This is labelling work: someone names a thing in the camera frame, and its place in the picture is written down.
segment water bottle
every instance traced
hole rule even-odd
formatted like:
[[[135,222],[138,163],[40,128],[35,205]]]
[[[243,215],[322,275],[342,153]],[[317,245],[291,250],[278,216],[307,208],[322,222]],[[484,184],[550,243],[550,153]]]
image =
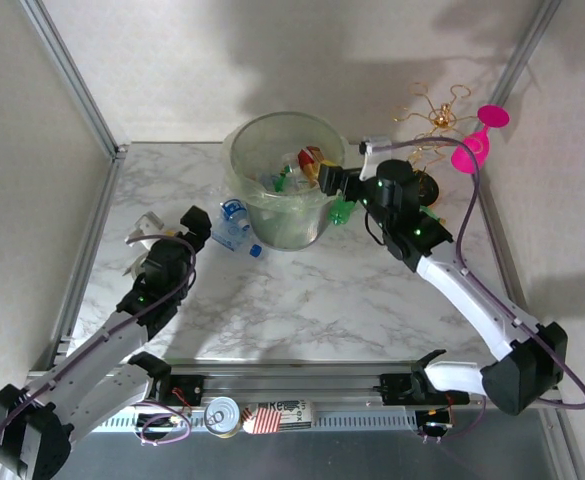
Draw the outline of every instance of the water bottle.
[[[263,252],[252,241],[247,210],[239,200],[228,200],[221,205],[221,215],[212,229],[212,238],[233,252],[258,258]]]

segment transparent bowl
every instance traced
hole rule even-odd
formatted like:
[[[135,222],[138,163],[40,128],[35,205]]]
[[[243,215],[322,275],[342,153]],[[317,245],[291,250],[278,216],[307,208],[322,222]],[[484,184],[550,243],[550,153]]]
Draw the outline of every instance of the transparent bowl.
[[[303,192],[270,192],[255,179],[271,172],[273,162],[283,155],[307,146],[319,147],[327,160],[343,165],[346,142],[336,130],[305,113],[272,113],[238,129],[226,144],[227,183],[245,202],[257,238],[279,250],[301,250],[315,242],[329,224],[334,197],[322,194],[318,186]]]

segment tin can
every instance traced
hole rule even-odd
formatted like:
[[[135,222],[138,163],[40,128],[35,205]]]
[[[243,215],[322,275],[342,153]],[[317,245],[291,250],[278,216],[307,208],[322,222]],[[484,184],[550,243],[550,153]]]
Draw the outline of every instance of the tin can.
[[[239,406],[231,398],[215,398],[203,412],[203,423],[212,435],[230,438],[241,430]]]

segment white marble table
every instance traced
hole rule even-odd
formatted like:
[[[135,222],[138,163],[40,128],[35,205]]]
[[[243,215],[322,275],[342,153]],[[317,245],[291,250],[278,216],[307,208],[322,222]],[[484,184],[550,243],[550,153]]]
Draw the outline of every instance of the white marble table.
[[[130,289],[122,273],[143,252],[124,245],[152,210],[178,224],[191,205],[214,219],[227,198],[218,144],[135,144],[125,160],[73,334],[87,339]],[[430,170],[441,187],[435,212],[456,234],[471,194],[469,177],[446,162]],[[480,211],[465,242],[470,264],[493,285],[500,277]],[[469,323],[434,288],[365,232],[363,212],[331,226],[317,243],[261,260],[213,240],[197,256],[196,285],[178,315],[146,345],[165,359],[412,360],[435,348],[446,359],[488,362]]]

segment blue bottle cap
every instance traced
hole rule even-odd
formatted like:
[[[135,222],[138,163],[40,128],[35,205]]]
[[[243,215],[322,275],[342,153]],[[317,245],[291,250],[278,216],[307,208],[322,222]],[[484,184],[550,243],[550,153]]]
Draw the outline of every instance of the blue bottle cap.
[[[261,255],[262,251],[263,248],[261,248],[261,245],[252,245],[252,248],[250,248],[250,255],[252,255],[254,258],[257,258],[259,255]]]

